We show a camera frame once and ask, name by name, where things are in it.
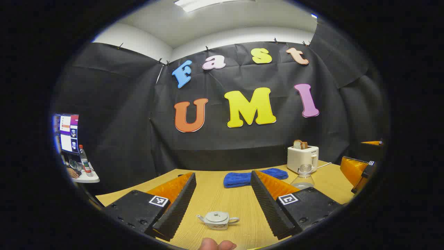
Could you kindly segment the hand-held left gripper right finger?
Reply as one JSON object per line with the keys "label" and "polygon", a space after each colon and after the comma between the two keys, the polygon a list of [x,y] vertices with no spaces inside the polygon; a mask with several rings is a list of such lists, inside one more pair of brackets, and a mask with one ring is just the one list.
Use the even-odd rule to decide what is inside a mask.
{"label": "hand-held left gripper right finger", "polygon": [[343,205],[314,187],[298,190],[263,172],[251,172],[251,187],[279,240],[299,234],[337,213]]}

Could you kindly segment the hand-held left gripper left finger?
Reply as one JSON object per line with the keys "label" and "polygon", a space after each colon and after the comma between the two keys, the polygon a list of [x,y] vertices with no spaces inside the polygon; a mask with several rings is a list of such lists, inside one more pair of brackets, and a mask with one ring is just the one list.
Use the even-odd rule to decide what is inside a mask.
{"label": "hand-held left gripper left finger", "polygon": [[133,231],[170,241],[182,222],[195,188],[195,173],[189,172],[146,192],[129,191],[102,211]]}

